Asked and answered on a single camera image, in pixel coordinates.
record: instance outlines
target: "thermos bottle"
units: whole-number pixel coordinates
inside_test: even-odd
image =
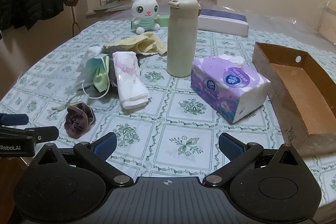
[[[169,6],[167,72],[186,77],[191,74],[195,57],[201,6],[197,0],[172,0]]]

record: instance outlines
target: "label on tissue pack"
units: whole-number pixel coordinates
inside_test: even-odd
[[[207,95],[207,99],[211,102],[214,102],[218,99],[218,88],[216,87],[216,83],[211,78],[204,79],[205,89],[204,92]]]
[[[244,88],[250,83],[250,77],[240,68],[228,68],[223,74],[224,83],[230,88]]]

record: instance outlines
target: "table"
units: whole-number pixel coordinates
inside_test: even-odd
[[[167,28],[155,33],[167,42]],[[92,100],[72,89],[75,72],[86,50],[110,40],[127,38],[134,33],[130,21],[100,21],[83,30],[37,62],[0,102],[0,112],[26,113],[28,127],[56,126],[58,147],[72,147],[77,142],[93,142],[113,131],[118,146],[108,159],[116,168],[134,179],[138,176],[198,176],[202,178],[228,163],[218,148],[218,137],[227,132],[244,143],[258,142],[264,148],[278,148],[283,143],[280,127],[270,100],[239,122],[231,125],[190,88],[190,77],[170,76],[166,57],[154,55],[141,60],[141,79],[152,97],[143,109],[125,111],[116,94]],[[199,31],[196,58],[218,54],[243,56],[252,64],[255,41],[275,43],[308,51],[336,80],[336,55],[317,50],[280,33],[249,30],[247,38]],[[95,112],[96,123],[78,140],[70,138],[63,126],[66,102],[83,101]],[[305,159],[322,190],[316,220],[336,214],[336,154]]]

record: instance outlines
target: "yellow cloth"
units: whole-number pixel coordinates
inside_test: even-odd
[[[107,43],[104,45],[104,48],[108,50],[110,47],[114,46],[122,47],[142,55],[153,55],[158,53],[162,55],[167,52],[167,45],[152,32],[145,32],[123,40]]]

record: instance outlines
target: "plush toy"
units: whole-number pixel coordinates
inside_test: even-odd
[[[135,17],[134,24],[137,25],[136,33],[142,34],[148,30],[159,30],[160,25],[155,23],[154,19],[158,15],[158,3],[156,0],[132,0],[132,16]]]

